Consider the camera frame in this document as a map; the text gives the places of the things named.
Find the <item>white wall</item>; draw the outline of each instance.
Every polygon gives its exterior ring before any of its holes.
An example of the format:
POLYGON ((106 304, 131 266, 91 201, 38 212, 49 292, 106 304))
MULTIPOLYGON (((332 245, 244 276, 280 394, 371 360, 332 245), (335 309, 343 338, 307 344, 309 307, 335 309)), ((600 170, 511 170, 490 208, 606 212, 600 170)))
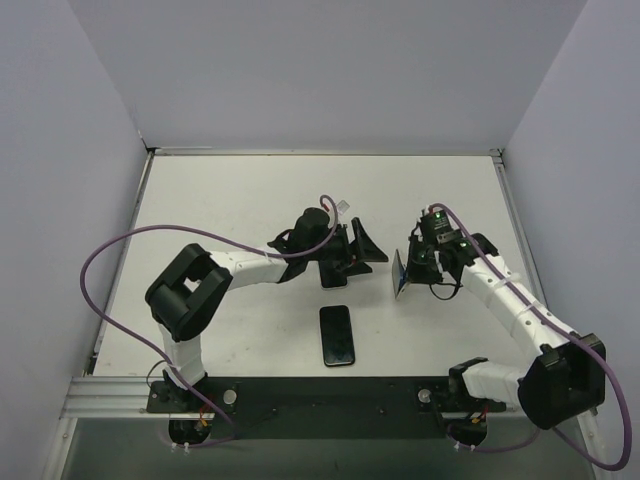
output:
MULTIPOLYGON (((505 156, 549 303, 605 342, 638 432, 640 2, 587 3, 505 156)), ((617 460, 611 395, 599 423, 617 460)))
POLYGON ((80 266, 126 228, 146 152, 65 0, 3 5, 0 112, 0 478, 33 479, 98 325, 80 266))
POLYGON ((70 0, 145 141, 488 151, 585 0, 70 0))

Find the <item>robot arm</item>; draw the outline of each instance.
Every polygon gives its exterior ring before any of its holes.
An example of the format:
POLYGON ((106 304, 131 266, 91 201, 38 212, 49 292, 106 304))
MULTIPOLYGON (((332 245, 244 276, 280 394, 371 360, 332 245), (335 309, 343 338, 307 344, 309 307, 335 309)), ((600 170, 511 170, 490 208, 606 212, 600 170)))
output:
MULTIPOLYGON (((282 255, 310 250, 330 234, 329 215, 323 210, 306 209, 293 229, 285 230, 261 249, 265 255, 247 251, 207 252, 198 244, 187 245, 145 296, 172 366, 191 385, 206 376, 200 335, 230 290, 258 283, 287 282, 303 273, 310 261, 321 262, 324 265, 321 273, 343 279, 344 283, 348 276, 371 272, 365 262, 388 261, 369 239, 360 220, 354 218, 351 223, 353 241, 348 240, 346 225, 338 225, 324 247, 294 258, 282 255)), ((168 367, 165 381, 186 393, 182 382, 168 367)))
MULTIPOLYGON (((423 211, 409 237, 406 269, 396 252, 396 296, 410 283, 435 285, 443 281, 443 273, 449 273, 456 288, 464 286, 471 291, 500 321, 531 366, 523 371, 475 358, 450 370, 452 392, 521 407, 542 429, 600 405, 605 391, 602 369, 583 350, 543 324, 531 311, 532 306, 562 331, 577 333, 527 291, 483 235, 474 234, 473 238, 504 279, 479 257, 459 229, 451 227, 444 210, 423 211), (523 293, 528 305, 508 288, 507 282, 523 293)), ((605 357, 604 345, 595 335, 578 338, 605 357)))

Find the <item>white table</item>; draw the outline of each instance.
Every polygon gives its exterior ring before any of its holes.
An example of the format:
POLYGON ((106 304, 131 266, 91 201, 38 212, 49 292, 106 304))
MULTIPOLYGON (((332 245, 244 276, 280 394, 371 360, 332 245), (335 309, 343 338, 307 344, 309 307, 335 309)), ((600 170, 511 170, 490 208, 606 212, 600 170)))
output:
MULTIPOLYGON (((292 227, 306 207, 317 206, 322 193, 346 200, 351 208, 343 222, 359 216, 390 259, 396 248, 406 255, 421 208, 443 202, 526 276, 490 157, 157 156, 136 226, 189 225, 260 246, 292 227)), ((185 233, 134 237, 112 315, 161 344, 144 294, 192 242, 207 250, 229 249, 185 233)), ((322 290, 318 267, 311 264, 287 284, 230 292, 202 336, 205 368, 212 376, 426 376, 446 375, 476 356, 525 366, 506 331, 464 289, 442 302, 426 286, 414 285, 396 302, 391 264, 372 266, 373 274, 351 277, 341 290, 322 290), (351 311, 357 360, 327 368, 318 310, 339 304, 351 311)), ((157 360, 150 349, 108 326, 94 375, 144 376, 157 360)))

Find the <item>bolt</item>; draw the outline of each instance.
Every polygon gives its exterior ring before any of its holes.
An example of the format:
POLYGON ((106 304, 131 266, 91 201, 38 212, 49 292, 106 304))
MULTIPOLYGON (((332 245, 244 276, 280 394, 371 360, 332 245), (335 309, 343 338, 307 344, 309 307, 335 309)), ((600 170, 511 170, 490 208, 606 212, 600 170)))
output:
POLYGON ((233 391, 233 390, 227 390, 226 392, 224 392, 224 394, 222 395, 222 400, 224 401, 224 403, 226 403, 227 405, 233 405, 234 403, 236 403, 236 399, 238 398, 238 394, 233 391))
POLYGON ((418 400, 420 400, 420 403, 429 403, 431 401, 431 392, 423 388, 418 392, 418 400))

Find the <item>gray wall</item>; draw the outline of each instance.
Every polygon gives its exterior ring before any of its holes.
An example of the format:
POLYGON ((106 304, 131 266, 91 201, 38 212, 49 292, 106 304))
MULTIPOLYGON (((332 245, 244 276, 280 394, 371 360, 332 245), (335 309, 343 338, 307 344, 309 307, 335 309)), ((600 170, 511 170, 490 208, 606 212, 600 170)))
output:
POLYGON ((148 145, 487 151, 585 0, 70 0, 148 145))
POLYGON ((0 478, 32 479, 98 325, 80 266, 126 228, 145 151, 65 0, 3 5, 0 112, 0 478))
MULTIPOLYGON (((640 2, 590 0, 506 149, 549 303, 560 318, 605 342, 636 431, 639 52, 640 2)), ((599 423, 617 460, 621 422, 611 397, 599 423)), ((640 477, 638 451, 624 478, 640 477)))

